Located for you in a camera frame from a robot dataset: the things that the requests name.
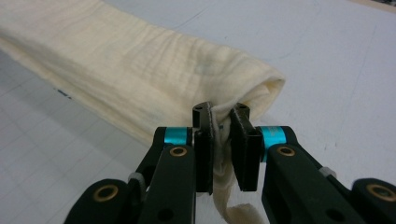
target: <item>muslin cloth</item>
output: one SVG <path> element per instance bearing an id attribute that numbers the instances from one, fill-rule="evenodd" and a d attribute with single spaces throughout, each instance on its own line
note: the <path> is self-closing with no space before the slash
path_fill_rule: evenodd
<path id="1" fill-rule="evenodd" d="M 262 223 L 247 204 L 227 208 L 228 113 L 240 102 L 261 115 L 284 84 L 274 68 L 98 0 L 0 0 L 0 49 L 147 146 L 157 127 L 191 126 L 191 108 L 210 101 L 215 205 L 229 223 Z"/>

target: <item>teal spacer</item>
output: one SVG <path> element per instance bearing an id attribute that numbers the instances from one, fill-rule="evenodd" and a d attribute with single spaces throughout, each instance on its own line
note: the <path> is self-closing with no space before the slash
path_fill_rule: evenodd
<path id="1" fill-rule="evenodd" d="M 163 142 L 166 145 L 187 145 L 187 128 L 167 127 Z"/>
<path id="2" fill-rule="evenodd" d="M 261 126 L 262 141 L 264 143 L 264 156 L 262 162 L 267 161 L 268 149 L 275 144 L 287 143 L 285 132 L 280 126 Z"/>

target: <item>fabric fold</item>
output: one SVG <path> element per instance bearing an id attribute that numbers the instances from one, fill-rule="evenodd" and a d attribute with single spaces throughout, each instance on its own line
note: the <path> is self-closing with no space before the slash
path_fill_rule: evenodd
<path id="1" fill-rule="evenodd" d="M 201 102 L 214 106 L 216 125 L 229 122 L 238 102 L 257 118 L 284 84 L 241 50 L 98 0 L 0 0 L 0 49 L 146 146 L 159 126 L 191 126 L 191 109 Z M 224 156 L 227 132 L 217 128 L 214 181 L 223 189 L 233 182 L 223 181 L 233 172 Z"/>

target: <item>cloth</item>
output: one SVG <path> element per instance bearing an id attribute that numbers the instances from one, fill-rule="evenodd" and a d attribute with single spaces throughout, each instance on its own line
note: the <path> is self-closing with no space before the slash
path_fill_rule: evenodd
<path id="1" fill-rule="evenodd" d="M 210 101 L 215 204 L 230 223 L 250 216 L 262 223 L 248 205 L 227 208 L 228 113 L 240 102 L 252 118 L 261 115 L 284 84 L 274 68 L 98 0 L 0 0 L 0 49 L 147 146 L 157 127 L 191 126 L 191 108 Z"/>

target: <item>white surface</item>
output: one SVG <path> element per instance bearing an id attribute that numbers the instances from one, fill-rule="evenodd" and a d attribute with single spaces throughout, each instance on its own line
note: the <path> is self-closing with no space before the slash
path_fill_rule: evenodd
<path id="1" fill-rule="evenodd" d="M 395 14 L 345 0 L 107 2 L 275 66 L 287 84 L 255 124 L 292 127 L 347 187 L 396 185 Z M 62 223 L 85 188 L 125 180 L 146 150 L 0 54 L 0 223 Z M 260 207 L 262 181 L 231 203 Z M 206 196 L 196 220 L 223 223 Z"/>

